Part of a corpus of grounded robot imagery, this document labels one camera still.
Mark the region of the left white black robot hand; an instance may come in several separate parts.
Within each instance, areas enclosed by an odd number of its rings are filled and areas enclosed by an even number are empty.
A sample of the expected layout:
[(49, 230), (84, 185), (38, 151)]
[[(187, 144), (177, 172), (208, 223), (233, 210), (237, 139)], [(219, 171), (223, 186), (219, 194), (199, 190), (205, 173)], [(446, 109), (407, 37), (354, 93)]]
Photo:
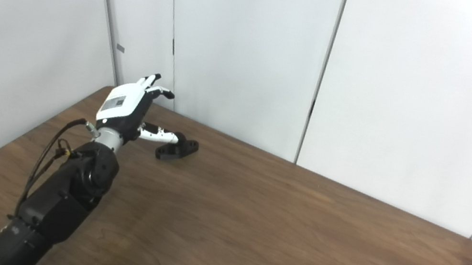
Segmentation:
[(160, 73), (142, 77), (138, 82), (113, 88), (96, 115), (96, 141), (118, 141), (125, 144), (139, 138), (151, 142), (181, 144), (182, 134), (166, 131), (160, 126), (145, 123), (150, 106), (158, 97), (174, 99), (174, 93), (156, 85)]

